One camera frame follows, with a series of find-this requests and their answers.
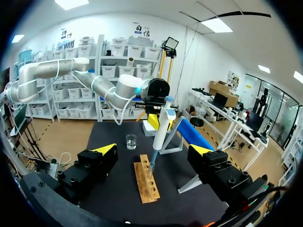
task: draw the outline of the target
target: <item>laptop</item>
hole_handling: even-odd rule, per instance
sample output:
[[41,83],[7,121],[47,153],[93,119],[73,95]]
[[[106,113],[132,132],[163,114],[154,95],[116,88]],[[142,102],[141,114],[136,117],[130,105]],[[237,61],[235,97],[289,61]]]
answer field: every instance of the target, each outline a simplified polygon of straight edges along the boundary
[[10,132],[10,136],[17,136],[18,135],[18,130],[20,131],[22,125],[24,124],[24,122],[26,121],[26,114],[27,111],[27,105],[24,105],[19,111],[18,113],[15,115],[14,120],[15,120],[15,126],[14,128],[11,130]]
[[224,109],[226,102],[227,102],[228,97],[219,94],[218,92],[214,96],[213,101],[208,101],[209,103],[213,104],[215,107],[219,109]]

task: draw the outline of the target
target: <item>floor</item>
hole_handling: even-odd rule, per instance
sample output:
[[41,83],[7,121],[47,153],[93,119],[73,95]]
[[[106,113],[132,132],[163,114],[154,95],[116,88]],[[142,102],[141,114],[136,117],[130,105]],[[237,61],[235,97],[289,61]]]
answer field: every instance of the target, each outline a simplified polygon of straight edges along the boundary
[[[86,148],[89,135],[95,121],[61,120],[59,122],[56,120],[51,124],[50,122],[50,120],[44,119],[33,120],[33,127],[38,140],[40,140],[39,146],[46,155],[50,155],[57,159],[60,159],[63,152],[69,152],[73,162],[77,159],[77,154]],[[214,122],[214,125],[224,132],[227,131],[229,122]],[[220,136],[214,133],[210,127],[205,125],[204,129],[212,135],[217,142],[220,142]],[[211,145],[213,145],[214,148],[217,147],[216,143],[206,134],[205,131],[201,128],[198,128],[197,130],[210,142]],[[248,169],[248,172],[253,179],[267,174],[268,180],[277,185],[279,179],[284,173],[281,166],[281,155],[283,150],[274,140],[271,138],[269,139],[268,147],[264,149],[262,154]],[[255,155],[255,150],[253,148],[248,149],[246,144],[240,152],[230,148],[227,150],[227,153],[233,158],[237,165],[243,169]],[[69,157],[64,156],[62,158],[62,162],[68,161],[68,158]]]

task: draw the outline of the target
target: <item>black table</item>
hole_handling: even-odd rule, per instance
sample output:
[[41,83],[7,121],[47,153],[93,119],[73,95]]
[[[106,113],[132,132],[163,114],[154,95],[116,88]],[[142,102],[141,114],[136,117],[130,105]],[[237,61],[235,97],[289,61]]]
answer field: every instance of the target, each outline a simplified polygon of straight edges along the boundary
[[[127,134],[137,136],[135,150],[127,150]],[[80,202],[80,207],[101,217],[136,224],[184,224],[194,221],[208,224],[221,218],[227,205],[221,202],[209,185],[201,185],[183,194],[177,189],[192,179],[196,173],[187,162],[187,148],[177,153],[158,155],[154,178],[161,198],[157,202],[142,204],[134,162],[140,154],[151,158],[154,137],[145,137],[142,122],[97,122],[87,145],[88,149],[116,143],[119,160],[102,184],[97,184],[90,195]],[[168,148],[178,145],[178,136]]]

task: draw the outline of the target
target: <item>poster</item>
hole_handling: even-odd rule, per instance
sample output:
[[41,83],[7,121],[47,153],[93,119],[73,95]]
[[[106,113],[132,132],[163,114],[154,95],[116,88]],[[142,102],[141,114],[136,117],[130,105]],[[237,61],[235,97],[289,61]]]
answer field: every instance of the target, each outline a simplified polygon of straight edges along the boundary
[[231,87],[230,92],[232,93],[237,92],[239,80],[240,80],[239,76],[229,70],[226,85]]

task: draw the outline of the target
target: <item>cardboard box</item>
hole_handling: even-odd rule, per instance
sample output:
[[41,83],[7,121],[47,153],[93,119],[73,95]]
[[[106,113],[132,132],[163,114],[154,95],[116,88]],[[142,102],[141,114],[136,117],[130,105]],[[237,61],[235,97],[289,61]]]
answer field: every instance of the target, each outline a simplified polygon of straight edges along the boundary
[[226,82],[223,82],[223,81],[221,81],[221,80],[219,80],[219,82],[218,82],[219,84],[223,84],[223,85],[226,85]]
[[226,92],[226,93],[228,93],[229,89],[230,89],[229,86],[225,86],[223,84],[219,84],[219,83],[214,82],[214,81],[210,81],[209,88],[213,89],[213,90],[217,90],[217,91]]
[[239,97],[235,96],[232,93],[227,93],[222,91],[218,91],[218,93],[228,98],[225,107],[232,107],[232,108],[236,107]]

